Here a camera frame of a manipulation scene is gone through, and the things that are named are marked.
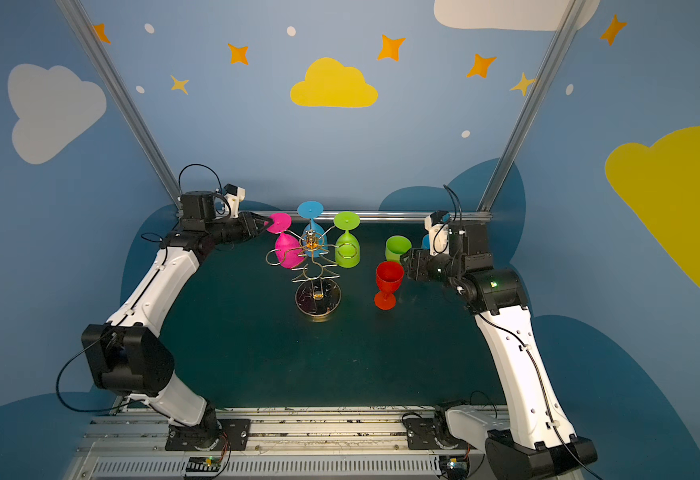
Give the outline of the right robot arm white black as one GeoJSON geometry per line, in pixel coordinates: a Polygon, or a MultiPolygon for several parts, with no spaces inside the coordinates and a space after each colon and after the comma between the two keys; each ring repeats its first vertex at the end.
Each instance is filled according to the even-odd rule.
{"type": "Polygon", "coordinates": [[[594,442],[577,434],[546,372],[517,273],[497,269],[488,227],[436,211],[424,220],[429,246],[401,257],[414,281],[436,281],[462,298],[482,332],[499,375],[508,418],[475,406],[439,415],[438,432],[483,453],[497,479],[581,479],[598,459],[594,442]]]}

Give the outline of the left circuit board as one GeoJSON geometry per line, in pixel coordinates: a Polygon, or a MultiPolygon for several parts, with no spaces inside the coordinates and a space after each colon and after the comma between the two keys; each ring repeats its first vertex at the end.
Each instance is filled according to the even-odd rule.
{"type": "Polygon", "coordinates": [[[186,478],[215,478],[222,469],[218,456],[190,457],[185,463],[183,476],[186,478]]]}

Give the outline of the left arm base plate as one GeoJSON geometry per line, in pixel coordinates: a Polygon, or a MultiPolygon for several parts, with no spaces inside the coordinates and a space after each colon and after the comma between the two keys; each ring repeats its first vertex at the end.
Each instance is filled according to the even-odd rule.
{"type": "Polygon", "coordinates": [[[196,426],[169,426],[166,451],[216,452],[225,448],[232,451],[246,449],[250,432],[249,419],[217,419],[212,425],[203,422],[196,426]]]}

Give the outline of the aluminium frame right post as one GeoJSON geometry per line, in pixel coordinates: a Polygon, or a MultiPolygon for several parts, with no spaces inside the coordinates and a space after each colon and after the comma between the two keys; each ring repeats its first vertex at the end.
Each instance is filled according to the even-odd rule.
{"type": "Polygon", "coordinates": [[[553,35],[537,72],[537,79],[531,87],[531,92],[526,96],[509,141],[479,202],[477,211],[484,216],[489,216],[493,210],[502,187],[506,183],[545,97],[576,36],[577,25],[583,16],[586,5],[587,1],[585,0],[570,1],[564,11],[561,23],[553,35]]]}

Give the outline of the pink wine glass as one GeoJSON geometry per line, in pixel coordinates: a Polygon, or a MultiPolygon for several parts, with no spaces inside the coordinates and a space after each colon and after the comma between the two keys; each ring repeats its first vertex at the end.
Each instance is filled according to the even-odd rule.
{"type": "Polygon", "coordinates": [[[275,248],[266,254],[266,262],[269,265],[281,266],[285,269],[293,269],[302,264],[305,257],[302,255],[301,240],[290,232],[292,218],[282,212],[270,216],[272,221],[267,231],[277,234],[275,248]]]}

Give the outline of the gold wire wine glass rack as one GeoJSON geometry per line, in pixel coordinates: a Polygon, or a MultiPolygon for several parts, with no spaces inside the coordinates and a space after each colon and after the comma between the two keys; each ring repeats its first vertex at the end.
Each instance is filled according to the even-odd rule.
{"type": "Polygon", "coordinates": [[[313,243],[314,233],[308,240],[302,239],[290,228],[290,232],[301,240],[305,260],[296,268],[287,269],[295,273],[292,282],[296,285],[295,304],[298,310],[314,322],[329,319],[340,305],[342,291],[338,283],[340,267],[335,261],[335,242],[343,233],[335,225],[325,229],[326,243],[313,243]]]}

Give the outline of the red wine glass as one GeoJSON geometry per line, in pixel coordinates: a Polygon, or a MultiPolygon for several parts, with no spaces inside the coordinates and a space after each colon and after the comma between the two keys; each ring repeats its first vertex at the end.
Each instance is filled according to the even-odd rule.
{"type": "Polygon", "coordinates": [[[376,282],[379,292],[374,303],[381,310],[391,310],[396,306],[395,293],[400,289],[405,276],[404,268],[395,261],[385,261],[376,269],[376,282]]]}

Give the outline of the circuit board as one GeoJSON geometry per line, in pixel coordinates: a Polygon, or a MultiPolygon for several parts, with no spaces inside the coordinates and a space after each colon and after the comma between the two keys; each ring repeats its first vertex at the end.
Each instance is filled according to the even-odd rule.
{"type": "Polygon", "coordinates": [[[439,478],[443,480],[466,480],[470,464],[464,457],[441,456],[439,458],[439,478]]]}
{"type": "Polygon", "coordinates": [[[183,476],[186,478],[215,478],[222,469],[218,456],[190,457],[185,463],[183,476]]]}

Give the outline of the right circuit board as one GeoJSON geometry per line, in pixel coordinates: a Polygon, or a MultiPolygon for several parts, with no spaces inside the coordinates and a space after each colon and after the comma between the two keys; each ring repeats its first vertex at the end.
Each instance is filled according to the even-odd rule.
{"type": "Polygon", "coordinates": [[[464,457],[441,456],[439,458],[439,478],[443,480],[466,480],[470,464],[464,457]]]}

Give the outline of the green wine glass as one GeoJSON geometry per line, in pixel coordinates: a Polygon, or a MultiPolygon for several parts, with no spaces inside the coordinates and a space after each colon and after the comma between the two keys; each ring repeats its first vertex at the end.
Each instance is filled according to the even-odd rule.
{"type": "Polygon", "coordinates": [[[354,268],[361,260],[360,243],[353,230],[360,226],[361,219],[354,212],[341,212],[334,218],[334,225],[343,231],[335,242],[335,261],[342,268],[354,268]]]}
{"type": "Polygon", "coordinates": [[[412,249],[412,242],[403,235],[393,235],[386,240],[385,258],[387,261],[401,263],[401,257],[412,249]]]}

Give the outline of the aluminium frame left post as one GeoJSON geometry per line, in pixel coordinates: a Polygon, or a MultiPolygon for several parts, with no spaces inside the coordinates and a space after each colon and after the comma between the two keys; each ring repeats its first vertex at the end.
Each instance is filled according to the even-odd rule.
{"type": "Polygon", "coordinates": [[[126,83],[121,78],[107,53],[104,43],[95,33],[94,26],[90,22],[82,2],[56,0],[55,3],[105,84],[161,184],[166,189],[172,202],[179,208],[181,192],[178,179],[140,114],[134,99],[127,89],[126,83]]]}

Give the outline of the blue wine glass back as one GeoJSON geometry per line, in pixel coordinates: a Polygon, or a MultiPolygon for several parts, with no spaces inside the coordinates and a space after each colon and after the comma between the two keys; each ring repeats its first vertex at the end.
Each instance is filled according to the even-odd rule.
{"type": "Polygon", "coordinates": [[[323,214],[324,206],[318,201],[305,201],[299,205],[297,213],[303,219],[308,221],[308,224],[301,235],[302,239],[307,241],[309,233],[314,233],[313,243],[326,243],[325,230],[317,223],[317,219],[323,214]]]}

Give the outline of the aluminium frame back bar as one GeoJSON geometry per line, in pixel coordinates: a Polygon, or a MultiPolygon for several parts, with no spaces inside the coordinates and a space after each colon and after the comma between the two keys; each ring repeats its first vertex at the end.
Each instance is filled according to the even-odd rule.
{"type": "MultiPolygon", "coordinates": [[[[251,210],[254,213],[270,216],[274,213],[286,213],[291,216],[293,221],[299,223],[305,223],[308,219],[301,217],[296,210],[292,211],[281,211],[281,210],[251,210]]],[[[333,219],[338,215],[339,211],[324,211],[322,215],[316,218],[318,223],[328,223],[332,222],[333,219]]],[[[430,216],[435,212],[428,211],[405,211],[405,212],[391,212],[391,211],[359,211],[356,212],[361,223],[391,223],[391,222],[402,222],[402,223],[417,223],[422,224],[426,217],[430,216]]],[[[490,222],[493,218],[490,212],[481,211],[464,211],[462,217],[459,214],[450,213],[451,218],[458,219],[462,218],[465,222],[467,221],[480,221],[480,222],[490,222]]]]}

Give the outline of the green wine glass back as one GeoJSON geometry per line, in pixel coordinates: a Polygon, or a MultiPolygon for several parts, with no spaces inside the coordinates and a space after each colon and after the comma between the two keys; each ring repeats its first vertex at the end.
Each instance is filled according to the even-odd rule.
{"type": "Polygon", "coordinates": [[[354,212],[341,212],[334,218],[334,225],[343,231],[335,242],[335,261],[342,268],[354,268],[361,260],[360,243],[353,230],[360,226],[361,219],[354,212]]]}

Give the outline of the aluminium frame post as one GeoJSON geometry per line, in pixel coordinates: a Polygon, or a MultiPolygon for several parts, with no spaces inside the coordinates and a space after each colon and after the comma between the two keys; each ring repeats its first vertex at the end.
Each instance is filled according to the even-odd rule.
{"type": "Polygon", "coordinates": [[[127,89],[126,83],[121,78],[107,53],[104,43],[95,33],[94,26],[90,22],[82,2],[56,0],[55,3],[105,84],[161,184],[166,189],[172,202],[179,208],[181,192],[178,179],[140,114],[134,99],[127,89]]]}
{"type": "Polygon", "coordinates": [[[537,79],[531,87],[531,92],[526,96],[509,141],[479,202],[477,211],[484,216],[489,216],[493,210],[502,187],[506,183],[545,97],[576,36],[577,25],[583,16],[586,5],[587,1],[585,0],[570,1],[564,11],[561,23],[553,35],[537,72],[537,79]]]}

